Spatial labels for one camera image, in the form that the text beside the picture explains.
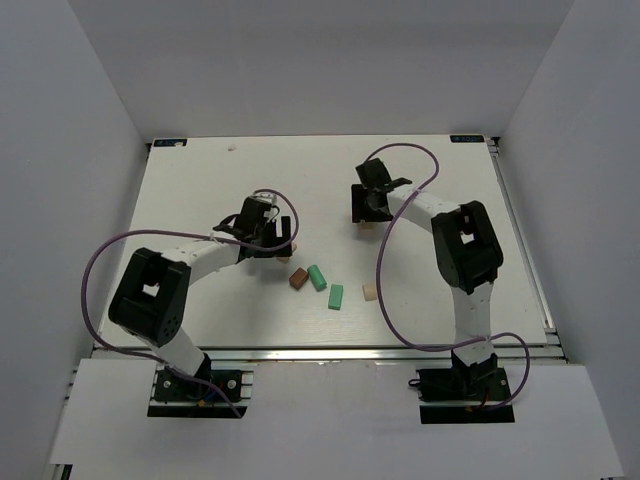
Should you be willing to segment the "brown wood block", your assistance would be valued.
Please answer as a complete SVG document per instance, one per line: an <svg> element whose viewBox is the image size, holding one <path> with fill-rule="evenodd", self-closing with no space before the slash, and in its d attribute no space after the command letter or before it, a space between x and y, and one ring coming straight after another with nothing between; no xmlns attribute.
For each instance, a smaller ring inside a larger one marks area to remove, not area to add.
<svg viewBox="0 0 640 480"><path fill-rule="evenodd" d="M300 290L308 280L308 271L304 268L297 268L289 277L289 285L295 290Z"/></svg>

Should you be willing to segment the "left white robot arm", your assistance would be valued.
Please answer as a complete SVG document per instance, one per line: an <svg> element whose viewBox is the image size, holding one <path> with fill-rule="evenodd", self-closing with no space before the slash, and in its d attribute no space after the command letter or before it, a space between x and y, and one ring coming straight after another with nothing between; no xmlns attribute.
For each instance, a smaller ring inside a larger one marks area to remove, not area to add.
<svg viewBox="0 0 640 480"><path fill-rule="evenodd" d="M109 320L141 340L156 361L177 377L202 384L211 360L182 328L190 287L227 267L252 258L289 257L300 227L299 215L281 193L259 189L241 210L208 234L145 230L145 235L187 238L164 251L134 251L108 308Z"/></svg>

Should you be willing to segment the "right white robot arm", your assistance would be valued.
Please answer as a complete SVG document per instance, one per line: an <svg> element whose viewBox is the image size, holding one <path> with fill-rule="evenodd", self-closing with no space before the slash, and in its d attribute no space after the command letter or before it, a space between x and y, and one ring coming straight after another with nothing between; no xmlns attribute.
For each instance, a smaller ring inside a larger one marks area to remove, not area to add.
<svg viewBox="0 0 640 480"><path fill-rule="evenodd" d="M355 222L388 222L394 227L404 219L432 235L436 265L453 298L452 364L465 372L496 369L490 300L504 256L485 206L479 201L443 200L406 178L393 179L378 158L358 165L356 173Z"/></svg>

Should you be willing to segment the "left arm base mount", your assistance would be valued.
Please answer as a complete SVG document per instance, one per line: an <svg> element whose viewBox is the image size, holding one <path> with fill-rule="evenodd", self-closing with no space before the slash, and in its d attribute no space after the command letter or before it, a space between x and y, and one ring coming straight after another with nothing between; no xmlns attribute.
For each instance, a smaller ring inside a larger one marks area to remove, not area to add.
<svg viewBox="0 0 640 480"><path fill-rule="evenodd" d="M214 368L210 382L234 405L232 410L220 394L207 386L188 382L159 369L154 377L147 408L151 418L238 419L246 413L252 395L253 371Z"/></svg>

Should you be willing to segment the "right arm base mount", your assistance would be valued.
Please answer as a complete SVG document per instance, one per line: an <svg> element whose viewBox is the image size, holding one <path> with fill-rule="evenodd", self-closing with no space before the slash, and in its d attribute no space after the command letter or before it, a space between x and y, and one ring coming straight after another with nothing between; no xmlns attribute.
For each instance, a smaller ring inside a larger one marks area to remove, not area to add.
<svg viewBox="0 0 640 480"><path fill-rule="evenodd" d="M506 372L496 374L479 387L464 393L452 383L452 370L429 368L416 371L408 387L418 394L420 421L423 425L511 424L513 407L497 405L511 396Z"/></svg>

